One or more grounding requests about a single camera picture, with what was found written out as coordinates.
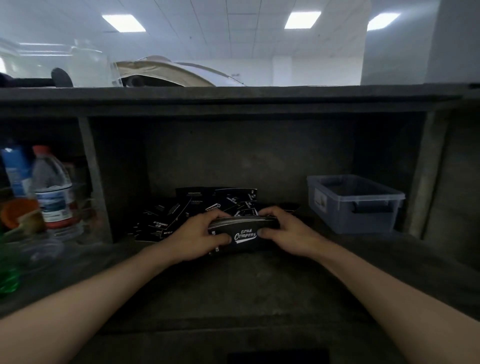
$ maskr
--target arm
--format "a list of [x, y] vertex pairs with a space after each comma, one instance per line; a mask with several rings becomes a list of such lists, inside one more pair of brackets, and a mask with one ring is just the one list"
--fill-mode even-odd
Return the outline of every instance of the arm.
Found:
[[480, 322], [328, 241], [279, 207], [280, 230], [261, 229], [283, 250], [322, 264], [357, 297], [412, 364], [478, 363]]
[[228, 244], [226, 234], [207, 234], [213, 219], [228, 216], [220, 210], [197, 215], [163, 242], [0, 320], [0, 363], [67, 363], [158, 273]]

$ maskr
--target square ceiling light panel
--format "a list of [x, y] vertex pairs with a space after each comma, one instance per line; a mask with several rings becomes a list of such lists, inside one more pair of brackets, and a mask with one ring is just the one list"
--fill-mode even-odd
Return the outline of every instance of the square ceiling light panel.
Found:
[[322, 12], [292, 12], [285, 29], [310, 29]]
[[102, 17], [120, 33], [145, 32], [145, 28], [131, 14], [102, 15]]
[[390, 23], [398, 18], [399, 15], [400, 14], [397, 12], [383, 12], [370, 20], [367, 30], [383, 29], [390, 25]]

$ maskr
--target red bottle cap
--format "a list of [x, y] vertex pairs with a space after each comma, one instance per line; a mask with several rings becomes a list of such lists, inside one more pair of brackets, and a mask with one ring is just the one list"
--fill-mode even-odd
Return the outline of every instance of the red bottle cap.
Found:
[[49, 146], [33, 146], [33, 152], [35, 155], [52, 154]]

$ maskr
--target hand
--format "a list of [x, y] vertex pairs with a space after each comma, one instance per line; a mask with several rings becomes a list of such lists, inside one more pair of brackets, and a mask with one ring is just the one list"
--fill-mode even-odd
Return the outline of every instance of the hand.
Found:
[[322, 241], [322, 235], [310, 229], [295, 216], [277, 206], [264, 208], [260, 216], [273, 215], [280, 223], [280, 229], [263, 228], [258, 231], [261, 238], [273, 240], [280, 248], [294, 255], [313, 258]]
[[232, 238], [228, 234], [210, 235], [207, 231], [208, 225], [216, 218], [229, 217], [229, 214], [219, 209], [191, 217], [160, 245], [171, 254], [173, 264], [199, 258], [217, 246], [231, 242]]

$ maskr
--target forearm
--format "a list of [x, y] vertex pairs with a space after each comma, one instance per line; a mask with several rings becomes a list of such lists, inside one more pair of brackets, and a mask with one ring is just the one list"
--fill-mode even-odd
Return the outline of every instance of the forearm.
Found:
[[140, 287], [171, 265], [148, 250], [0, 321], [0, 363], [66, 363]]
[[411, 363], [477, 363], [480, 323], [329, 241], [312, 258], [357, 297]]

